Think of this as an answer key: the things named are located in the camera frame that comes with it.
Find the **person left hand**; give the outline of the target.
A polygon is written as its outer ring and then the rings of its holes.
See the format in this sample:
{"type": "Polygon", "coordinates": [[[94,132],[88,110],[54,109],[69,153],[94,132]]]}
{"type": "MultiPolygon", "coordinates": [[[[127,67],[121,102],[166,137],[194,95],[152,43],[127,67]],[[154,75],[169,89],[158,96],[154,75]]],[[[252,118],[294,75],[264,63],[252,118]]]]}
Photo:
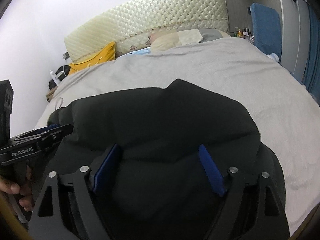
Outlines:
{"type": "Polygon", "coordinates": [[[25,211],[30,212],[33,211],[34,208],[34,199],[31,187],[32,171],[29,166],[26,168],[25,176],[26,180],[22,186],[1,176],[1,193],[7,196],[20,194],[22,198],[19,200],[19,205],[24,208],[25,211]]]}

